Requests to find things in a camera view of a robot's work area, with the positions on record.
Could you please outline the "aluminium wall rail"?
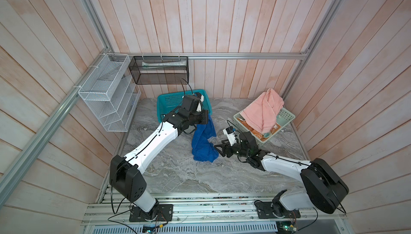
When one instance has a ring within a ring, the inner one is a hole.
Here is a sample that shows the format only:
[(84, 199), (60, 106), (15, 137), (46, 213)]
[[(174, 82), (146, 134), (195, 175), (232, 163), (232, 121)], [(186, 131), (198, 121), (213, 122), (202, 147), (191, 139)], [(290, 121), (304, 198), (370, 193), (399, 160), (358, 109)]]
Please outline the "aluminium wall rail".
[(303, 60), (308, 54), (302, 52), (246, 52), (246, 53), (122, 53), (121, 55), (132, 56), (185, 56), (189, 60)]
[(99, 62), (109, 52), (111, 52), (111, 49), (105, 48), (98, 54), (77, 84), (72, 87), (62, 103), (60, 103), (60, 105), (53, 111), (52, 115), (47, 118), (38, 132), (30, 139), (11, 166), (6, 170), (5, 174), (1, 177), (1, 207), (3, 207), (11, 197), (23, 177), (27, 174), (28, 170), (32, 167), (33, 163), (49, 143), (57, 129), (76, 105), (80, 98), (80, 89), (97, 68)]

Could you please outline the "blue towel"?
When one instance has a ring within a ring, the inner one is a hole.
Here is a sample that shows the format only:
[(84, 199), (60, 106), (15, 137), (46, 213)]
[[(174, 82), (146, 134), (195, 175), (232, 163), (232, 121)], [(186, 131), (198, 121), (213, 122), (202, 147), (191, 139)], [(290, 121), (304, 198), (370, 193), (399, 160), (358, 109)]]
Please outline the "blue towel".
[(192, 155), (195, 161), (214, 162), (218, 158), (219, 153), (214, 148), (213, 143), (208, 141), (213, 137), (216, 137), (216, 130), (211, 116), (208, 114), (208, 123), (197, 125), (192, 139)]

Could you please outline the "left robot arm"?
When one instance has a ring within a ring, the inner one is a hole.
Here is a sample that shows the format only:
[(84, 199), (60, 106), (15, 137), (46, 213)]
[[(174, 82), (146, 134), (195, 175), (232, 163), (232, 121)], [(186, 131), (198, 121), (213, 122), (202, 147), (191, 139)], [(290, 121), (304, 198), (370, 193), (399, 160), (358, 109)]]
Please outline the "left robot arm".
[(209, 111), (203, 106), (204, 95), (194, 93), (165, 115), (158, 128), (137, 148), (125, 156), (114, 156), (110, 162), (109, 183), (129, 202), (152, 220), (158, 212), (158, 200), (147, 190), (144, 172), (154, 158), (190, 127), (208, 123)]

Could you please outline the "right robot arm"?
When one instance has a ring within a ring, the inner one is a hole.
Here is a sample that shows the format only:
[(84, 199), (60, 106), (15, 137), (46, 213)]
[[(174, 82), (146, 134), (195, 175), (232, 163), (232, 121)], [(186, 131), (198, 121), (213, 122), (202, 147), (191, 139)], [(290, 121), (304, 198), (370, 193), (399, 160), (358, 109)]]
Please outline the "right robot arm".
[(345, 211), (341, 203), (350, 190), (325, 160), (290, 159), (262, 150), (251, 132), (236, 135), (225, 129), (224, 134), (227, 138), (214, 146), (221, 156), (237, 156), (240, 162), (255, 169), (282, 174), (303, 184), (302, 189), (280, 191), (269, 203), (257, 201), (256, 208), (267, 217), (299, 217), (299, 210), (304, 208), (314, 208), (327, 214), (333, 214), (336, 210)]

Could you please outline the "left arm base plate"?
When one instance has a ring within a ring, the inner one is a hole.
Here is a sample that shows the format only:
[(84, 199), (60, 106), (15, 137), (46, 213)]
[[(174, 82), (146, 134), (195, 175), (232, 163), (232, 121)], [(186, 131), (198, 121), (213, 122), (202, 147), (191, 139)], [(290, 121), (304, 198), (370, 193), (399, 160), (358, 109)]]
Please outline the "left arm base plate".
[(173, 216), (172, 204), (155, 205), (150, 212), (143, 211), (140, 207), (134, 206), (131, 209), (129, 221), (130, 222), (154, 222), (165, 221), (169, 222)]

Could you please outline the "orange patterned towel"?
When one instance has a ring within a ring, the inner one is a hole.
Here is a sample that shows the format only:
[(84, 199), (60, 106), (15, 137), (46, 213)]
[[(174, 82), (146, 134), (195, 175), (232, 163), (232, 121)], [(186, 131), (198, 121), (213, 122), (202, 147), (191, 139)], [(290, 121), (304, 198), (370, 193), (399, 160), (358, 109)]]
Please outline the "orange patterned towel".
[(276, 125), (269, 132), (260, 133), (257, 130), (253, 129), (250, 125), (248, 125), (245, 120), (241, 118), (237, 118), (237, 120), (261, 142), (267, 141), (271, 136), (276, 134), (276, 132), (279, 131), (281, 128), (281, 126), (276, 123)]

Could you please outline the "black mesh wall basket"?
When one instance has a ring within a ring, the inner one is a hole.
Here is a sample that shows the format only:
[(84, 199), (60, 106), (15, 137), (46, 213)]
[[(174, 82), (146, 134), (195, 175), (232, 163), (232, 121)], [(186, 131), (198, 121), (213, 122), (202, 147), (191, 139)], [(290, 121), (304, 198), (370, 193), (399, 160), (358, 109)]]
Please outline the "black mesh wall basket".
[(190, 77), (186, 56), (133, 56), (128, 69), (138, 85), (186, 84)]

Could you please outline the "light green plastic basket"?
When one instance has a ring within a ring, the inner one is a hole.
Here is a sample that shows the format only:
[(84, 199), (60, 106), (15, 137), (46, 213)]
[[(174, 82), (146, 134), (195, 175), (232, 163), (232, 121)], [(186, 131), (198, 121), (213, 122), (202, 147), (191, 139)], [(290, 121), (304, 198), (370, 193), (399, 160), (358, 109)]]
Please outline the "light green plastic basket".
[(243, 111), (234, 115), (234, 124), (241, 132), (251, 132), (255, 137), (258, 146), (264, 146), (274, 135), (288, 126), (294, 119), (295, 115), (288, 111), (286, 108), (282, 108), (277, 115), (276, 125), (268, 133), (260, 133), (253, 129), (241, 115)]

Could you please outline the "aluminium back wall rail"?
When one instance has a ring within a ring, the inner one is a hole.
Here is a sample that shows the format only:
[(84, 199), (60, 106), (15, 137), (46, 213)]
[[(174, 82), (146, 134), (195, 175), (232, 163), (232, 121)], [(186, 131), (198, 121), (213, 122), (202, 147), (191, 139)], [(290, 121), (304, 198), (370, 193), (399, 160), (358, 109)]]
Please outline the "aluminium back wall rail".
[(122, 53), (121, 55), (132, 56), (185, 56), (189, 60), (303, 60), (308, 54), (302, 52), (246, 52), (246, 53)]

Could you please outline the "pink towel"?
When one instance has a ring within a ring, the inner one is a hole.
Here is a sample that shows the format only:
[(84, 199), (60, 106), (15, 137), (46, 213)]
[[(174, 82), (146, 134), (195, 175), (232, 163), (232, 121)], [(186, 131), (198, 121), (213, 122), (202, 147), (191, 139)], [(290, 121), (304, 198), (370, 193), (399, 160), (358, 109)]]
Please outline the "pink towel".
[(253, 129), (267, 133), (276, 124), (277, 115), (283, 107), (282, 97), (269, 88), (248, 105), (241, 115)]

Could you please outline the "teal plastic basket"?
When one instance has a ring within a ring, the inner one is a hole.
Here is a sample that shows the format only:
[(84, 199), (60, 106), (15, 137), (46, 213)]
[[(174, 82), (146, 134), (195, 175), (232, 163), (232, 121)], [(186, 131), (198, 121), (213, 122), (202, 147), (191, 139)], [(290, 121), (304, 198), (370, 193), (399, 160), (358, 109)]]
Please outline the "teal plastic basket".
[[(211, 108), (210, 100), (209, 97), (206, 93), (205, 90), (203, 89), (198, 89), (198, 90), (193, 90), (194, 94), (200, 93), (203, 95), (204, 100), (203, 100), (203, 106), (204, 109), (209, 111), (209, 114), (213, 114), (213, 110)], [(175, 93), (168, 93), (168, 94), (163, 94), (157, 97), (157, 119), (158, 122), (160, 123), (164, 116), (171, 112), (173, 109), (175, 109), (180, 103), (183, 101), (183, 96), (184, 95), (191, 95), (191, 91), (186, 91), (186, 92), (175, 92)]]

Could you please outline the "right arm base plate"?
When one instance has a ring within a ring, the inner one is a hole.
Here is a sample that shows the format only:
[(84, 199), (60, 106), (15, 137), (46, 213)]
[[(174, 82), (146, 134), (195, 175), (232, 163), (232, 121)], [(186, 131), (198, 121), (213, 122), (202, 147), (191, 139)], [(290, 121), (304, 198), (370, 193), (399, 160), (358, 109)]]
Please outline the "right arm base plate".
[(287, 210), (279, 203), (254, 201), (254, 206), (259, 219), (298, 219), (301, 218), (299, 210)]

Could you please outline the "aluminium left wall rail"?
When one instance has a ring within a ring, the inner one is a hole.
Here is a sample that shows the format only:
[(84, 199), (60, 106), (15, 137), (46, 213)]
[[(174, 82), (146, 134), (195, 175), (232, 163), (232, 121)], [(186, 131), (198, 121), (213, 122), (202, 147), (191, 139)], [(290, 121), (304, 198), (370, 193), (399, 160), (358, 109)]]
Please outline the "aluminium left wall rail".
[(80, 98), (80, 89), (97, 68), (99, 62), (109, 52), (111, 52), (111, 49), (105, 48), (98, 54), (77, 84), (72, 87), (62, 103), (60, 103), (60, 105), (53, 111), (52, 115), (47, 118), (38, 132), (30, 139), (11, 166), (6, 170), (5, 174), (1, 177), (1, 207), (3, 207), (11, 197), (23, 177), (27, 174), (28, 170), (32, 167), (33, 163), (49, 143), (57, 129), (76, 105)]

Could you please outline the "light green towel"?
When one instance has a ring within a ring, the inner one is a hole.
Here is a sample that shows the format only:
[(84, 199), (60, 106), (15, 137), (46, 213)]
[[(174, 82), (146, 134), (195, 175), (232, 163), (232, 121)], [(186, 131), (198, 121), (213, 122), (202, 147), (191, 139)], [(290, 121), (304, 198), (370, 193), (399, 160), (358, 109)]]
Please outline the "light green towel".
[(262, 136), (263, 140), (269, 139), (272, 135), (276, 134), (282, 127), (287, 123), (287, 112), (285, 108), (282, 108), (277, 115), (276, 124), (270, 129), (269, 132), (264, 133)]

